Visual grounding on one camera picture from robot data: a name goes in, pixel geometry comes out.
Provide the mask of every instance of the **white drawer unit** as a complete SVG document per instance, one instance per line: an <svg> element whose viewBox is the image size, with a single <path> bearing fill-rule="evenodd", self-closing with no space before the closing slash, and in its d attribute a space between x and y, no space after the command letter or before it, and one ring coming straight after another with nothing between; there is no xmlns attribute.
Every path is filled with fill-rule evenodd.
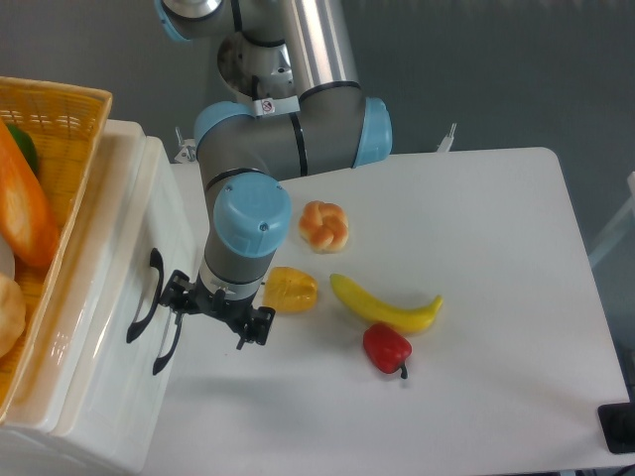
<svg viewBox="0 0 635 476"><path fill-rule="evenodd" d="M158 306L138 338L126 335L155 298L153 249L165 278L195 273L184 210L161 141L108 121L31 371L0 429L3 476L141 471L172 365L155 376L153 363L174 318Z"/></svg>

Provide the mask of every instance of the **yellow banana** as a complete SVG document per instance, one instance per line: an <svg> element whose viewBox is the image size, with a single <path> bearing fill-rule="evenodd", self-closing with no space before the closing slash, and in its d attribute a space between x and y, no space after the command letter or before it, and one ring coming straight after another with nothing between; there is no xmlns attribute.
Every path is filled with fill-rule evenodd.
<svg viewBox="0 0 635 476"><path fill-rule="evenodd" d="M339 300L360 317L371 322L384 322L403 333L430 327L444 303L444 299L437 296L429 305L403 309L378 299L344 275L330 275L330 285Z"/></svg>

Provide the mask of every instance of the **yellow basket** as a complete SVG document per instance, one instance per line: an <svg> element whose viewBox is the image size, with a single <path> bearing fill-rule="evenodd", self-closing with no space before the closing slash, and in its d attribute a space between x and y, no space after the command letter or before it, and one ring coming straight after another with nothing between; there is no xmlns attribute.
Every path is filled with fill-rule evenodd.
<svg viewBox="0 0 635 476"><path fill-rule="evenodd" d="M27 326L0 358L0 422L33 354L111 104L107 91L0 76L0 119L18 125L33 139L40 160L38 180L62 231L47 269L30 268L16 258L15 280L27 302Z"/></svg>

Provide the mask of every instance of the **blue joint cap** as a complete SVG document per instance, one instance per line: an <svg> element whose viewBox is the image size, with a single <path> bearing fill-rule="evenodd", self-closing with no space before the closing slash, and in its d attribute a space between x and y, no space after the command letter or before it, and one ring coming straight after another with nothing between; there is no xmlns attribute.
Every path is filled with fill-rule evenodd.
<svg viewBox="0 0 635 476"><path fill-rule="evenodd" d="M159 20L161 20L161 24L163 25L163 29L166 31L166 34L173 42L189 42L187 38L183 37L175 28L175 26L170 21L170 17L166 14L166 11L163 9L163 5L161 0L155 0L155 10L157 11L157 15L159 16Z"/></svg>
<svg viewBox="0 0 635 476"><path fill-rule="evenodd" d="M353 167L383 161L392 148L393 128L386 104L376 97L367 97L364 125Z"/></svg>
<svg viewBox="0 0 635 476"><path fill-rule="evenodd" d="M200 144L203 136L216 124L230 117L241 115L255 117L249 106L238 104L237 102L223 101L205 107L194 121L194 142L196 146Z"/></svg>
<svg viewBox="0 0 635 476"><path fill-rule="evenodd" d="M264 174L245 173L229 180L216 198L213 226L237 255L262 258L278 249L291 222L286 190Z"/></svg>

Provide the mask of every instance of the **bread roll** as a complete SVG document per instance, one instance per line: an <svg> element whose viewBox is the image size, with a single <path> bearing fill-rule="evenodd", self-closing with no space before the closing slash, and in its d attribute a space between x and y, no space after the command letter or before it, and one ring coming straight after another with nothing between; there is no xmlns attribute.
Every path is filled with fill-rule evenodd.
<svg viewBox="0 0 635 476"><path fill-rule="evenodd" d="M316 252L340 251L348 241L348 217L334 203L310 201L298 227L300 235Z"/></svg>
<svg viewBox="0 0 635 476"><path fill-rule="evenodd" d="M5 355L22 335L27 305L18 284L0 274L0 357Z"/></svg>

